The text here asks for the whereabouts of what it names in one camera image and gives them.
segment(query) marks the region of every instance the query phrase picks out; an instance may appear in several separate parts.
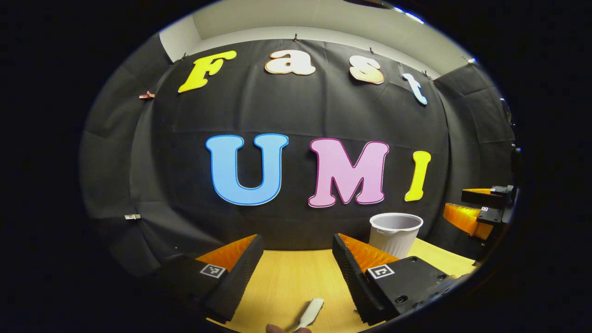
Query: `finger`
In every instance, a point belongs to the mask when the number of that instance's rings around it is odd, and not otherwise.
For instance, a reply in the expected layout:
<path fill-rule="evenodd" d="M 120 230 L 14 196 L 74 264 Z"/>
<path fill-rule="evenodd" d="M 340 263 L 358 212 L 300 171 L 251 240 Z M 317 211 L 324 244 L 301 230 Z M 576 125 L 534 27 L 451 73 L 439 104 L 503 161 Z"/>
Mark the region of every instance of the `finger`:
<path fill-rule="evenodd" d="M 286 332 L 278 326 L 267 324 L 267 326 L 265 327 L 265 333 L 286 333 Z"/>

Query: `ceiling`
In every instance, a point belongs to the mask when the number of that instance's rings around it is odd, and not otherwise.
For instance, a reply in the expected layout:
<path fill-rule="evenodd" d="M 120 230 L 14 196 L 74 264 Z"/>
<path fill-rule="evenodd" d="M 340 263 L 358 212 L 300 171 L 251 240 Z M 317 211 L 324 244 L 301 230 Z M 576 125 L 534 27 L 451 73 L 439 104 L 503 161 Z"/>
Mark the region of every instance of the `ceiling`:
<path fill-rule="evenodd" d="M 440 74 L 466 65 L 471 56 L 429 25 L 393 9 L 344 0 L 222 0 L 193 13 L 202 39 L 258 27 L 300 26 L 342 31 L 377 41 Z"/>

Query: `black fabric backdrop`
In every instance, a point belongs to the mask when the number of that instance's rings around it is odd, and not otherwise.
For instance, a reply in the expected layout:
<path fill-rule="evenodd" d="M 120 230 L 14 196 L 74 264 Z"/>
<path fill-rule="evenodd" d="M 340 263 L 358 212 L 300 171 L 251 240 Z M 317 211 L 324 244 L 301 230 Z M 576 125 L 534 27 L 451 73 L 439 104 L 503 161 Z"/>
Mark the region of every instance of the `black fabric backdrop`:
<path fill-rule="evenodd" d="M 269 54 L 284 49 L 307 52 L 316 71 L 308 76 L 267 73 Z M 177 92 L 195 59 L 229 50 L 237 52 L 236 58 L 225 60 L 206 86 Z M 352 55 L 376 59 L 385 82 L 353 79 Z M 141 275 L 178 253 L 207 252 L 254 233 L 263 235 L 266 249 L 330 248 L 336 232 L 368 241 L 368 219 L 383 212 L 421 216 L 419 238 L 476 255 L 480 242 L 441 218 L 443 203 L 459 203 L 462 188 L 508 184 L 512 139 L 497 90 L 476 65 L 432 82 L 416 69 L 366 50 L 308 40 L 248 41 L 169 64 L 158 36 L 130 56 L 99 94 L 82 141 L 89 215 L 129 272 Z M 402 73 L 420 82 L 428 105 L 416 101 Z M 156 98 L 139 100 L 148 89 Z M 282 151 L 281 191 L 260 206 L 224 201 L 212 185 L 205 141 L 223 134 L 244 138 L 239 180 L 256 187 L 262 180 L 261 154 L 253 138 L 261 133 L 289 137 Z M 366 142 L 389 144 L 384 201 L 343 204 L 333 187 L 334 206 L 310 207 L 317 158 L 309 143 L 320 137 L 340 139 L 353 163 Z M 405 202 L 412 154 L 419 150 L 432 155 L 424 196 Z M 125 214 L 142 219 L 125 220 Z"/>

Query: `hand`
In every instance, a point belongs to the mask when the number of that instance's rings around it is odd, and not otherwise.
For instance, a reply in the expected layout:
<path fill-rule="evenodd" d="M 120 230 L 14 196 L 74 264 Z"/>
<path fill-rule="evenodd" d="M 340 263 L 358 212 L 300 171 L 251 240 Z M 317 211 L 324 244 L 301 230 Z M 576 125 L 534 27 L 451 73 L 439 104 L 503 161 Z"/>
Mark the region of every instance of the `hand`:
<path fill-rule="evenodd" d="M 286 331 L 284 331 L 283 329 L 281 329 L 275 325 L 267 324 L 267 326 L 265 327 L 265 333 L 286 333 Z M 313 332 L 309 328 L 302 327 L 302 328 L 298 328 L 298 330 L 295 331 L 294 333 L 313 333 Z"/>

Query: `ceiling light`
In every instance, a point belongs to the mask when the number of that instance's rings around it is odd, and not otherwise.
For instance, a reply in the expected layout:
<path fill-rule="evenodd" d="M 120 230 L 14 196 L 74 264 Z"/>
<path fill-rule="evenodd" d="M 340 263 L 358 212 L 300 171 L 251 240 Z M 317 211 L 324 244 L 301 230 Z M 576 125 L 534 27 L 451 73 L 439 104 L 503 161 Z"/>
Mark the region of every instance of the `ceiling light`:
<path fill-rule="evenodd" d="M 422 20 L 420 20 L 419 18 L 417 18 L 417 17 L 415 17 L 415 16 L 413 16 L 413 15 L 411 15 L 411 14 L 409 14 L 409 13 L 405 13 L 405 15 L 407 15 L 407 16 L 409 16 L 410 18 L 412 18 L 412 19 L 416 20 L 417 22 L 419 22 L 419 23 L 423 24 L 423 21 L 422 21 Z"/>

